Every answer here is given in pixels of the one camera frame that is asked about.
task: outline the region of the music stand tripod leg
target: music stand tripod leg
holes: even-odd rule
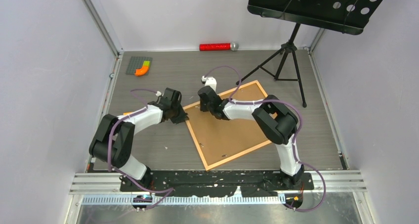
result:
[[[278,70],[276,71],[274,81],[277,81],[279,79],[279,74],[281,73],[282,68],[284,67],[285,60],[288,57],[288,53],[290,53],[290,52],[288,52],[288,50],[285,50],[285,54],[284,54],[284,56],[282,56],[281,63],[279,64]]]
[[[278,55],[279,53],[281,53],[282,50],[284,50],[284,49],[281,48],[280,50],[276,51],[273,55],[271,55],[269,58],[267,58],[264,62],[262,62],[261,64],[259,64],[257,67],[255,67],[253,70],[251,70],[249,73],[247,73],[247,75],[245,75],[244,77],[242,77],[241,81],[246,80],[246,78],[248,78],[251,74],[253,74],[255,71],[257,71],[259,68],[261,68],[267,62],[269,62],[276,55]]]
[[[301,82],[300,70],[298,69],[297,56],[295,54],[295,51],[293,51],[293,59],[294,59],[295,72],[297,72],[298,84],[300,86],[300,92],[301,92],[301,98],[302,98],[302,106],[305,108],[305,107],[307,107],[307,103],[305,102],[304,90],[302,89],[302,82]]]

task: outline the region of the cork board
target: cork board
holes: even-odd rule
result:
[[[234,90],[219,95],[228,98]],[[237,100],[259,100],[266,97],[258,81],[242,85],[233,95],[233,99]],[[218,120],[210,112],[201,112],[199,101],[185,106],[184,110],[189,117],[186,125],[207,171],[271,143],[255,121]]]

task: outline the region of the red cylinder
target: red cylinder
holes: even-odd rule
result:
[[[231,49],[231,43],[199,45],[200,51],[216,51],[216,50],[230,50],[230,49]]]

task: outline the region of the orange connector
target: orange connector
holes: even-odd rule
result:
[[[140,69],[135,70],[134,75],[136,76],[143,76],[148,72],[148,69],[150,69],[150,61],[144,61],[143,66]]]

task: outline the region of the red microphone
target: red microphone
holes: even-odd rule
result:
[[[224,44],[202,44],[199,45],[199,51],[217,51],[217,50],[231,50],[237,51],[239,44],[236,42],[224,43]]]

